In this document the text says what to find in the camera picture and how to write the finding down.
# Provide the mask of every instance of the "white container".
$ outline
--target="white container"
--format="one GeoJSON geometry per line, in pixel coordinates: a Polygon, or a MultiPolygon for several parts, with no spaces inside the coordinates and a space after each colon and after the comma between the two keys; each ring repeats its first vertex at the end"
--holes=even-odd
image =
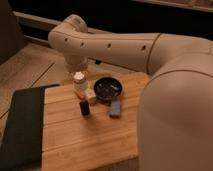
{"type": "Polygon", "coordinates": [[[75,90],[84,92],[88,88],[88,81],[82,72],[76,72],[73,79],[75,90]]]}

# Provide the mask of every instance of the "wooden surface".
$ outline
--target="wooden surface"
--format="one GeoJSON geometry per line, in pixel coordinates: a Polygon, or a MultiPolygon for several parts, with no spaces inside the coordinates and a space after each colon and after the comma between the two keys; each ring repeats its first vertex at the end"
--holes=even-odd
{"type": "Polygon", "coordinates": [[[148,81],[143,73],[116,77],[123,85],[122,117],[108,116],[109,106],[90,106],[81,116],[73,86],[45,92],[42,170],[93,170],[137,157],[136,118],[139,96],[148,81]]]}

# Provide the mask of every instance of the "black bowl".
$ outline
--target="black bowl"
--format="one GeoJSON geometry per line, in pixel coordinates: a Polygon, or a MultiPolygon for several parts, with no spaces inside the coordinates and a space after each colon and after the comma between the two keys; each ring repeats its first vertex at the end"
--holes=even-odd
{"type": "Polygon", "coordinates": [[[103,101],[116,99],[122,91],[121,83],[112,77],[103,77],[95,82],[94,92],[96,97],[103,101]]]}

